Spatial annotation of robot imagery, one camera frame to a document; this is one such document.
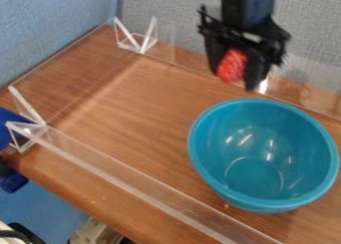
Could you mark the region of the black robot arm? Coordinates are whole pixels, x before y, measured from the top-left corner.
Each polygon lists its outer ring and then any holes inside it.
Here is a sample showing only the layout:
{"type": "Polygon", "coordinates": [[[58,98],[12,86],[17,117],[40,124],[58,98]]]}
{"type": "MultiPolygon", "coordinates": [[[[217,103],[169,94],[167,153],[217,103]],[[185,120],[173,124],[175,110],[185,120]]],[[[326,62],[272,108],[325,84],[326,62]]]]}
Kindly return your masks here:
{"type": "Polygon", "coordinates": [[[197,10],[209,68],[226,83],[243,81],[254,91],[273,66],[281,66],[290,40],[274,22],[276,0],[221,0],[219,17],[197,10]]]}

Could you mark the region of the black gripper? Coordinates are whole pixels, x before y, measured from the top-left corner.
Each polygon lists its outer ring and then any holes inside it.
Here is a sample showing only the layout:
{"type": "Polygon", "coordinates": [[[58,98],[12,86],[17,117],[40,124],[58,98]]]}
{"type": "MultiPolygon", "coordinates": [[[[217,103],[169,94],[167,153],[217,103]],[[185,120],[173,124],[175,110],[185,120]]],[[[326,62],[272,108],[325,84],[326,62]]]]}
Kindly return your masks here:
{"type": "Polygon", "coordinates": [[[198,33],[203,37],[209,68],[213,73],[229,49],[246,50],[254,48],[260,51],[246,52],[243,68],[245,89],[253,91],[268,78],[272,64],[281,66],[286,54],[286,43],[290,40],[289,32],[278,26],[272,18],[247,29],[226,26],[221,19],[213,16],[206,6],[197,10],[201,23],[198,33]]]}

